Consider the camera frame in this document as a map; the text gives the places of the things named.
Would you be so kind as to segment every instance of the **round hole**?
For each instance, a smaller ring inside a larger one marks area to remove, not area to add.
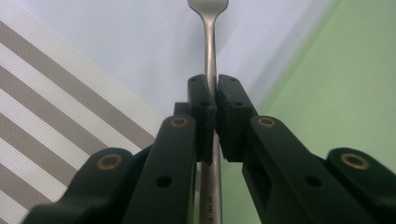
[[[201,106],[209,106],[209,103],[208,102],[201,102],[200,105]]]
[[[344,153],[341,155],[341,161],[359,170],[367,170],[370,167],[370,163],[366,159],[353,153]]]
[[[306,182],[308,185],[310,185],[310,186],[312,186],[312,187],[315,187],[315,188],[319,188],[319,187],[321,186],[320,180],[319,180],[317,177],[313,176],[313,175],[308,175],[308,176],[305,178],[305,182]]]
[[[175,118],[175,119],[172,119],[172,121],[171,121],[171,124],[174,127],[183,127],[187,123],[188,123],[187,120],[183,119],[183,118]]]
[[[272,119],[261,118],[259,119],[259,124],[267,128],[272,128],[275,126],[276,123]]]
[[[108,154],[99,159],[96,166],[99,170],[113,170],[122,162],[122,156],[118,154]]]
[[[172,184],[172,178],[167,175],[160,176],[157,178],[156,184],[159,188],[167,188]]]

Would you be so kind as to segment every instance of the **white stripe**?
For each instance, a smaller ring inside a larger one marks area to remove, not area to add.
[[[0,138],[0,163],[44,196],[55,202],[66,191],[66,186],[47,173],[37,164],[21,154],[17,149]]]
[[[26,208],[0,190],[0,218],[7,223],[21,223],[26,214]]]
[[[2,2],[0,4],[0,20],[96,91],[148,133],[153,136],[157,135],[163,122],[163,118],[158,113],[67,47],[64,42],[52,35],[23,10],[14,6],[11,1],[0,0],[0,2]]]
[[[140,151],[133,142],[2,44],[0,64],[107,146],[129,149],[134,154]]]
[[[20,126],[37,141],[68,162],[75,169],[81,168],[89,155],[70,140],[50,127],[29,109],[21,105],[3,90],[0,90],[0,112]]]

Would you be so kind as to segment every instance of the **metal utensil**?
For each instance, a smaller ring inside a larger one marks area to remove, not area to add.
[[[213,97],[216,96],[215,22],[228,6],[228,0],[188,0],[205,27],[205,76]],[[221,223],[221,180],[219,138],[213,138],[212,163],[201,166],[200,223]]]

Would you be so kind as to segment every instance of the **white surface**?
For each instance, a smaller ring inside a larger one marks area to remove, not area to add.
[[[167,117],[204,72],[204,28],[187,0],[14,0]],[[218,74],[259,106],[331,0],[230,1],[217,21]]]

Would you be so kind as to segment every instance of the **light green fabric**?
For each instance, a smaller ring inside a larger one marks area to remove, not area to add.
[[[260,114],[322,158],[352,147],[396,172],[395,12],[394,0],[336,1]],[[222,165],[223,223],[260,223],[241,167]]]

